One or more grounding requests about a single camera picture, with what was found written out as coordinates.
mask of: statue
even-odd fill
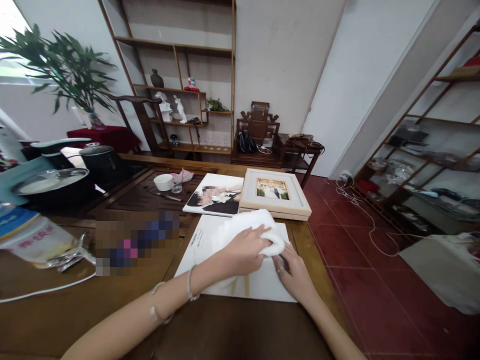
[[[172,121],[172,116],[170,115],[170,113],[172,113],[173,110],[172,108],[170,108],[170,104],[167,101],[167,95],[165,95],[164,92],[157,91],[157,93],[155,94],[155,98],[161,99],[161,104],[159,105],[159,107],[163,121],[170,123]]]
[[[182,105],[182,101],[177,97],[177,95],[173,95],[173,97],[175,98],[175,102],[176,102],[176,110],[178,111],[178,113],[181,116],[181,121],[180,122],[182,124],[186,124],[187,123],[187,116],[185,115],[185,110],[184,110],[184,106]]]

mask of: red tile floor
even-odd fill
[[[400,256],[379,252],[371,219],[327,181],[310,176],[303,189],[308,224],[357,346],[371,360],[480,359],[480,316],[444,305]],[[386,233],[396,231],[362,207],[375,219],[377,246],[394,254]]]

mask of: small cup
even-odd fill
[[[173,180],[174,184],[171,189],[171,192],[174,194],[178,194],[182,192],[182,181],[181,180]]]
[[[155,186],[160,191],[169,191],[174,187],[174,177],[170,174],[158,175],[153,179]]]

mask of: glass cup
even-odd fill
[[[174,194],[178,194],[182,192],[182,181],[181,180],[174,180],[173,187],[171,188],[171,192]]]

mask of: carved wooden chair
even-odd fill
[[[118,110],[120,111],[120,115],[125,123],[125,126],[132,131],[132,127],[125,116],[124,109],[122,108],[121,101],[128,101],[132,104],[133,109],[135,110],[136,116],[138,117],[138,121],[140,122],[141,129],[143,130],[143,134],[145,135],[146,142],[150,147],[151,154],[157,157],[163,158],[170,158],[173,156],[173,151],[170,147],[170,141],[168,140],[167,130],[165,129],[165,124],[162,119],[162,112],[160,111],[159,104],[162,103],[162,99],[150,99],[147,97],[141,96],[131,96],[131,95],[123,95],[123,96],[113,96],[108,95],[108,97],[116,103]],[[147,114],[147,110],[145,109],[145,104],[149,104],[152,107],[152,110],[155,112],[155,117],[152,119]],[[159,146],[157,139],[155,138],[154,130],[152,129],[152,121],[154,120],[155,123],[158,124],[160,135],[163,139],[163,143],[166,144],[167,148],[162,148]],[[145,151],[140,151],[140,148],[134,150],[135,154],[145,153]]]
[[[280,169],[282,162],[279,160],[279,152],[276,148],[268,147],[271,153],[261,149],[263,152],[242,153],[239,151],[238,139],[241,133],[250,134],[255,144],[263,146],[264,139],[272,139],[276,142],[279,136],[280,124],[277,121],[278,115],[273,116],[269,113],[270,104],[268,102],[252,101],[251,111],[246,114],[242,111],[241,119],[236,120],[236,131],[233,138],[233,148],[231,151],[231,163],[237,165],[251,165],[265,168]]]

